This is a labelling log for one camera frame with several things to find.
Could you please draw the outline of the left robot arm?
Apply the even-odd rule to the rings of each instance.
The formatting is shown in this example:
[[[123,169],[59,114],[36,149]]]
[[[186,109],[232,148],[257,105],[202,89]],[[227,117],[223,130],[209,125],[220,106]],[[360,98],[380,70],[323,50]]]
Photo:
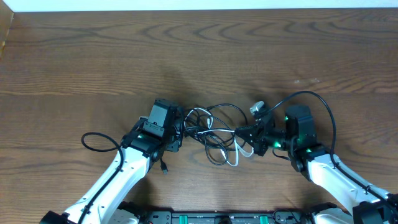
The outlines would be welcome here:
[[[149,172],[164,152],[182,146],[185,115],[173,101],[158,98],[148,117],[141,117],[116,142],[117,154],[81,199],[62,214],[47,212],[41,223],[108,223],[127,193]]]

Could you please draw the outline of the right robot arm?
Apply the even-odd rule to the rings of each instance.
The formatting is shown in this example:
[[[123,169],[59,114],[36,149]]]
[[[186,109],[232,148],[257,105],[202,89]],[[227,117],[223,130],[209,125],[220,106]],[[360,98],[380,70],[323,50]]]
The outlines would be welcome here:
[[[321,204],[306,214],[302,223],[397,223],[397,195],[362,178],[319,142],[308,106],[288,107],[285,129],[276,128],[273,114],[262,102],[256,103],[251,113],[256,123],[236,129],[235,134],[258,156],[269,148],[287,152],[297,172],[343,206]]]

